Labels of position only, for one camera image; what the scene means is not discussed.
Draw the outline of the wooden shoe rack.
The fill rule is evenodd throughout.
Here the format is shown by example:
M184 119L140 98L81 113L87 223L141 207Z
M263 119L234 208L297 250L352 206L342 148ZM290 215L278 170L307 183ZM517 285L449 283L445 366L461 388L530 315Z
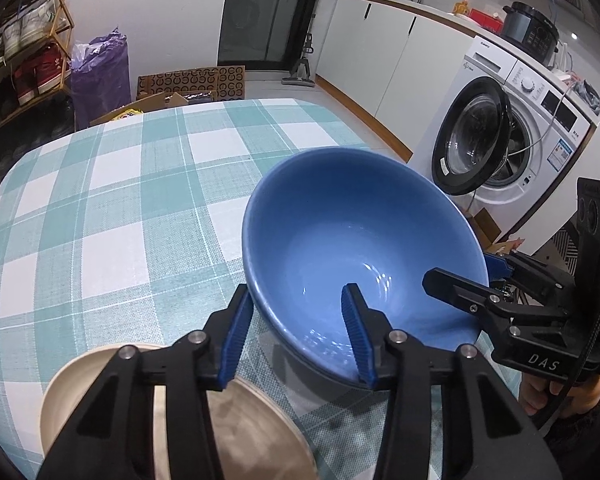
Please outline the wooden shoe rack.
M68 0L12 0L0 16L0 182L27 151L73 129Z

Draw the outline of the blue bowl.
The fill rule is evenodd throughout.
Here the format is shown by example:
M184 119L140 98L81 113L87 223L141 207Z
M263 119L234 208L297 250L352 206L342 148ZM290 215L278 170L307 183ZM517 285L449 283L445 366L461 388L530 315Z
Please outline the blue bowl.
M480 332L471 315L422 287L434 268L486 284L467 220L412 168L360 148L316 148L275 165L247 204L242 263L284 348L343 385L360 384L340 307L347 284L427 346L453 350Z

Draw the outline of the purple bag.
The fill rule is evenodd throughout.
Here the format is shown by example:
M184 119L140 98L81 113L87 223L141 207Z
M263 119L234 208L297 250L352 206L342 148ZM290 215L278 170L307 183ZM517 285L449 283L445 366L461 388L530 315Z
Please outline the purple bag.
M87 44L75 44L70 67L69 86L78 130L132 101L128 40L119 29Z

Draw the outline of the open cardboard box snacks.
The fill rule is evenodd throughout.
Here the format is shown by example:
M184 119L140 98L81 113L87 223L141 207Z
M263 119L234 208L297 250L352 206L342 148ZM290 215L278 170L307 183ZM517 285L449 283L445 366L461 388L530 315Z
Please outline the open cardboard box snacks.
M125 106L116 108L115 110L92 120L90 125L98 126L105 122L116 120L129 113L132 115L136 115L137 113L144 114L155 112L156 110L165 110L166 108L186 106L187 104L188 101L178 92L160 92L152 94L151 96L145 96L144 98L126 104Z

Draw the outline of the open brown cardboard box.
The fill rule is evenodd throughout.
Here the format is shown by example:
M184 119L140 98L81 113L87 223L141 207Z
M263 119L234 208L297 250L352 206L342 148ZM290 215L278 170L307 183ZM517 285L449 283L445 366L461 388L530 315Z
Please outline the open brown cardboard box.
M493 220L489 211L482 208L476 214L465 212L465 218L468 221L471 229L479 242L480 247L484 252L491 255L508 255L513 250L517 250L524 242L523 238L516 240L500 241L501 230Z

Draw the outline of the cordless vacuum cleaner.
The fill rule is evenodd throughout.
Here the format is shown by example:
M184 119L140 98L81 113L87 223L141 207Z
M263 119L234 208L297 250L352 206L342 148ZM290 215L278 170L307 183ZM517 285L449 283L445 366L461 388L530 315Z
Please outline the cordless vacuum cleaner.
M311 69L308 55L314 52L312 34L308 32L304 38L300 58L291 67L289 75L280 81L285 86L313 88L315 81L311 78Z

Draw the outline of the patterned cardboard box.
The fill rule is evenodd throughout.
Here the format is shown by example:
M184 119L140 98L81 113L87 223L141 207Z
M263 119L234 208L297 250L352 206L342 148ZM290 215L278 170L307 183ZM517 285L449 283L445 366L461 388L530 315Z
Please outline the patterned cardboard box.
M181 96L205 93L215 101L245 99L246 69L243 65L191 68L139 76L136 97L178 92Z

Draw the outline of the white washing machine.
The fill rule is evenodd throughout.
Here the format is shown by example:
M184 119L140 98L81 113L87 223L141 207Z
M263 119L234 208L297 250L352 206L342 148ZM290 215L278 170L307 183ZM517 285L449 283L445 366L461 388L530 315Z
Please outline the white washing machine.
M504 242L565 177L592 128L571 90L476 37L408 164L463 214L489 211Z

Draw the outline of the large cream plate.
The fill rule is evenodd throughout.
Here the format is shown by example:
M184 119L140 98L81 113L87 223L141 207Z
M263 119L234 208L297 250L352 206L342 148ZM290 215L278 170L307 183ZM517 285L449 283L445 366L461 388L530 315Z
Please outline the large cream plate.
M43 396L41 479L314 479L300 430L242 378L204 377L211 352L100 347Z

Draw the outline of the black glass door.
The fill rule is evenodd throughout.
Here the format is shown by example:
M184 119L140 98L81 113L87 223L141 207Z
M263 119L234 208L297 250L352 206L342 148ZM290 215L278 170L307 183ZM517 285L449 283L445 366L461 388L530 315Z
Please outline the black glass door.
M225 0L219 65L289 70L301 48L317 0Z

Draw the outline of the teal checkered tablecloth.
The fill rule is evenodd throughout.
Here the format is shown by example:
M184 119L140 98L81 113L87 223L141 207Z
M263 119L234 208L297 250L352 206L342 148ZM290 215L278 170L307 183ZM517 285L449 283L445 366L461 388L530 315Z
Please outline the teal checkered tablecloth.
M27 478L53 376L106 344L172 344L244 280L240 228L268 170L362 138L294 99L160 110L25 154L0 185L0 445Z

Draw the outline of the black rice cooker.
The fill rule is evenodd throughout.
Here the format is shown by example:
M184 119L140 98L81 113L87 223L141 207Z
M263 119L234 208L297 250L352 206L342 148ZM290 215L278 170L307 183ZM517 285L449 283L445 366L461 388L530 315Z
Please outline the black rice cooker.
M505 20L500 36L543 66L550 66L559 41L555 25L538 9L514 1L503 6Z

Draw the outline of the white kitchen cabinets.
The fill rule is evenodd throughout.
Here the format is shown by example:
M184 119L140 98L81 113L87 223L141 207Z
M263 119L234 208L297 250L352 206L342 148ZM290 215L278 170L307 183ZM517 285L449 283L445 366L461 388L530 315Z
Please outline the white kitchen cabinets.
M475 36L419 4L337 0L316 82L409 160Z

